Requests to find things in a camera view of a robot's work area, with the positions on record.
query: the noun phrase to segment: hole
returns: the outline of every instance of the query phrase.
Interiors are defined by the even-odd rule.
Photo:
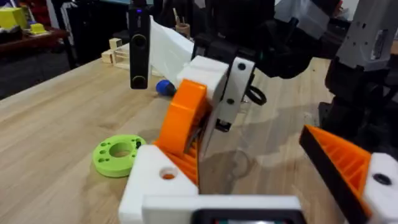
[[[391,179],[384,174],[373,174],[373,179],[382,185],[391,185]]]
[[[235,103],[235,101],[233,99],[227,99],[226,102],[229,105],[233,105]]]
[[[177,176],[178,172],[176,168],[166,167],[160,170],[159,175],[164,180],[172,180]]]
[[[130,144],[127,144],[125,142],[119,142],[114,144],[109,149],[109,154],[113,157],[124,157],[128,156],[131,151],[132,151],[132,146]]]
[[[136,34],[132,37],[132,43],[135,47],[143,49],[147,43],[147,39],[141,34]]]
[[[238,64],[238,69],[240,69],[240,70],[245,70],[245,69],[246,69],[246,65],[243,64],[243,63],[239,63],[239,64]]]

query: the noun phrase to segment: wooden table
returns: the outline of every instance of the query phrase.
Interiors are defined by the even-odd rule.
[[[242,105],[230,133],[216,133],[200,162],[205,194],[294,194],[308,223],[343,220],[299,146],[317,124],[328,61],[291,80],[257,74],[263,107]],[[91,153],[114,134],[153,141],[169,100],[131,90],[129,72],[99,60],[0,101],[0,223],[118,223],[127,178],[97,173]]]

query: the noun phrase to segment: blue object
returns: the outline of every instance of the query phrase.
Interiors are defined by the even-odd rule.
[[[156,84],[156,91],[163,96],[174,96],[177,90],[170,81],[161,80]]]

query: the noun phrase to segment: black device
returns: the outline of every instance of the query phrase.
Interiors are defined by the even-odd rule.
[[[130,87],[146,89],[149,79],[150,17],[146,0],[134,0],[129,8]]]
[[[272,222],[306,224],[300,210],[291,209],[201,209],[192,214],[191,224]]]

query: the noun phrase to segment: green 3d-printed ring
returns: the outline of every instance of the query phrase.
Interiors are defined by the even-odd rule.
[[[138,148],[145,140],[133,134],[120,134],[102,141],[94,150],[96,170],[107,177],[125,177],[130,174]]]

